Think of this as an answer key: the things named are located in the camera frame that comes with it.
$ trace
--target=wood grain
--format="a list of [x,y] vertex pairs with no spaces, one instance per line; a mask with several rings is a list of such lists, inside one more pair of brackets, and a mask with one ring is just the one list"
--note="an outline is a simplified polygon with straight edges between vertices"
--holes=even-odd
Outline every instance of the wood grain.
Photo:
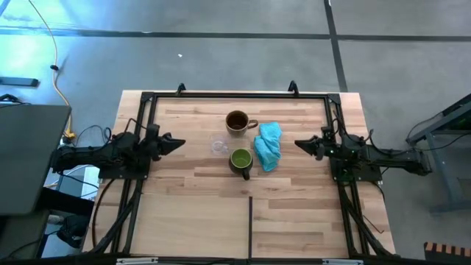
[[[140,98],[141,91],[123,91],[113,133],[124,130],[127,120],[135,118]],[[359,95],[341,93],[341,101],[347,130],[366,136]],[[247,148],[254,155],[253,138],[259,134],[256,128],[241,138],[231,138],[224,119],[232,110],[243,110],[260,123],[280,124],[283,157],[273,172],[264,172],[255,156],[250,181],[228,169],[232,150]],[[155,123],[160,125],[160,134],[171,132],[174,138],[185,139],[186,144],[152,163],[144,183],[131,253],[247,258],[248,197],[252,196],[253,257],[347,257],[339,194],[328,159],[316,161],[294,145],[294,140],[321,134],[320,128],[326,125],[323,102],[159,99]],[[223,154],[212,150],[213,142],[221,139],[227,145]],[[98,239],[116,217],[122,184],[115,181],[104,196],[97,215]],[[379,234],[372,229],[373,233],[394,252],[381,193],[369,183],[359,183],[358,190],[364,215],[385,230]],[[356,227],[353,232],[359,250]],[[88,233],[83,250],[90,248]]]

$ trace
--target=black line on floor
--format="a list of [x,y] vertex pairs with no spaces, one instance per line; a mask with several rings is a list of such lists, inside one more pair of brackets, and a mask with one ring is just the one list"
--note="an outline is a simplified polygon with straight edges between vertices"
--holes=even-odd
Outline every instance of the black line on floor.
[[344,66],[341,63],[339,41],[337,40],[336,25],[333,21],[332,7],[329,0],[324,0],[325,15],[329,26],[330,44],[332,45],[333,63],[336,66],[337,80],[339,81],[340,92],[348,92],[347,80],[345,79]]
[[7,9],[8,7],[8,4],[10,3],[11,0],[3,0],[3,2],[0,4],[0,17],[1,15],[3,15],[3,12],[5,12],[5,10]]
[[365,41],[471,41],[471,36],[407,36],[407,35],[337,35],[339,40]]
[[[112,38],[240,38],[328,40],[329,34],[302,33],[218,33],[218,32],[122,32],[94,29],[51,29],[54,36],[112,37]],[[0,35],[49,35],[47,29],[37,27],[2,27]]]

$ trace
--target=yellow cable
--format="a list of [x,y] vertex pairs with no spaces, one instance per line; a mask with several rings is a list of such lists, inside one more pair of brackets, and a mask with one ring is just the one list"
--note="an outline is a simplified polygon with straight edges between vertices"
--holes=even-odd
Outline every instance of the yellow cable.
[[[54,35],[52,34],[52,31],[49,28],[49,25],[46,23],[46,20],[44,20],[43,16],[39,13],[36,6],[31,2],[31,0],[28,0],[28,1],[32,5],[32,7],[35,9],[36,13],[39,15],[39,17],[43,21],[44,25],[46,25],[46,28],[49,31],[49,34],[51,35],[52,42],[54,42],[54,55],[55,55],[54,56],[54,65],[57,66],[57,44],[56,44],[56,40],[54,39]],[[64,94],[62,94],[62,92],[60,92],[59,88],[57,87],[56,82],[57,82],[56,70],[52,69],[52,85],[54,86],[54,89],[59,94],[59,96],[64,100],[65,104],[70,106],[70,103],[68,103],[67,98],[64,96]],[[67,130],[65,130],[65,133],[64,133],[65,136],[69,139],[75,138],[75,136],[76,136],[75,133],[72,132],[71,127],[72,127],[72,112],[71,112],[71,115],[68,117]]]

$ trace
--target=green mug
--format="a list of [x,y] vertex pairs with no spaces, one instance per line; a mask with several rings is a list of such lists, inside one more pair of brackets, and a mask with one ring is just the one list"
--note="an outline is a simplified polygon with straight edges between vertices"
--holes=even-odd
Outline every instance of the green mug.
[[250,179],[250,169],[253,166],[252,155],[247,149],[235,150],[229,158],[229,167],[232,172],[241,174],[245,180]]

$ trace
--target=black metal frame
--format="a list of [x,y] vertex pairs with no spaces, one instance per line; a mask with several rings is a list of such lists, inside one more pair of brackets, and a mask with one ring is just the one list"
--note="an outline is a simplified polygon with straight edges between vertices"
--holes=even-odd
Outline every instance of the black metal frame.
[[[199,92],[191,91],[187,92],[184,84],[180,84],[176,92],[173,91],[162,91],[162,92],[143,92],[141,94],[141,102],[139,105],[137,122],[142,124],[144,122],[144,110],[146,104],[150,102],[150,113],[148,118],[148,124],[154,123],[155,111],[157,108],[157,101],[159,98],[239,98],[239,99],[319,99],[324,102],[325,115],[327,118],[327,128],[334,135],[334,126],[332,111],[337,113],[338,119],[343,121],[343,113],[341,108],[340,96],[337,93],[299,93],[299,90],[294,81],[291,82],[288,92]],[[135,127],[135,134],[141,132],[141,127]],[[345,185],[346,182],[341,180],[341,172],[335,165],[335,161],[330,160],[330,166],[334,181],[337,182],[339,190],[339,199],[341,203],[341,214],[344,224],[345,239],[347,242],[348,255],[350,259],[362,260],[368,264],[430,264],[429,261],[411,260],[400,258],[398,256],[387,255],[387,251],[383,251],[382,246],[379,244],[374,245],[377,241],[369,228],[364,224],[363,217],[360,207],[360,199],[358,195],[358,188],[356,180],[353,179]],[[130,184],[132,180],[125,180],[123,191],[121,194],[121,201],[119,204],[118,216],[123,213],[123,210],[127,204],[128,195],[130,192]],[[144,181],[136,180],[135,203],[132,208],[129,229],[127,232],[126,243],[122,254],[129,255],[130,247],[132,243],[132,235],[134,232],[135,222],[138,213],[139,199],[141,197],[142,187]],[[350,187],[352,201],[347,196],[346,186]],[[354,245],[353,232],[350,224],[350,216],[355,220],[358,225],[358,232],[361,243],[361,253],[359,253]],[[113,239],[111,252],[118,252],[118,244],[121,233]],[[369,244],[372,249],[378,254],[373,256],[369,254]],[[248,242],[248,258],[247,259],[220,259],[220,258],[197,258],[197,257],[159,257],[159,262],[167,263],[182,263],[182,262],[215,262],[217,263],[234,263],[234,264],[322,264],[327,259],[321,258],[253,258],[252,257],[252,198],[249,197],[249,242]]]

